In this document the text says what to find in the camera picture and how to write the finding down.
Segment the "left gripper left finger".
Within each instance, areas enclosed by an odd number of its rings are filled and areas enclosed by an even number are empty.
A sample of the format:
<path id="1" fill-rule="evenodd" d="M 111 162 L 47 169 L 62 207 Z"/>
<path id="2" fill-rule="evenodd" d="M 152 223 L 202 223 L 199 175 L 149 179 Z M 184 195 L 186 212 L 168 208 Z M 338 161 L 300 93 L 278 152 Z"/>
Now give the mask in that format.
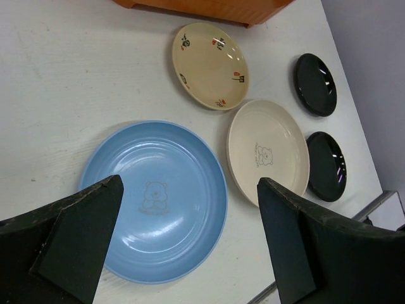
<path id="1" fill-rule="evenodd" d="M 111 175 L 1 221 L 1 303 L 92 303 L 123 198 Z"/>

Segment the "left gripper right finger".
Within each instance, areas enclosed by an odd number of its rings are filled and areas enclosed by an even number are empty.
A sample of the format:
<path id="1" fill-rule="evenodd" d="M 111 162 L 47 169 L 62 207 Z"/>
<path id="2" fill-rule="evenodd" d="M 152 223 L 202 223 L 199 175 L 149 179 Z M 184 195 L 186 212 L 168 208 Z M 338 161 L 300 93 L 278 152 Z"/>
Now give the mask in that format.
<path id="1" fill-rule="evenodd" d="M 404 233 L 339 215 L 263 177 L 259 210 L 282 303 L 403 303 Z"/>

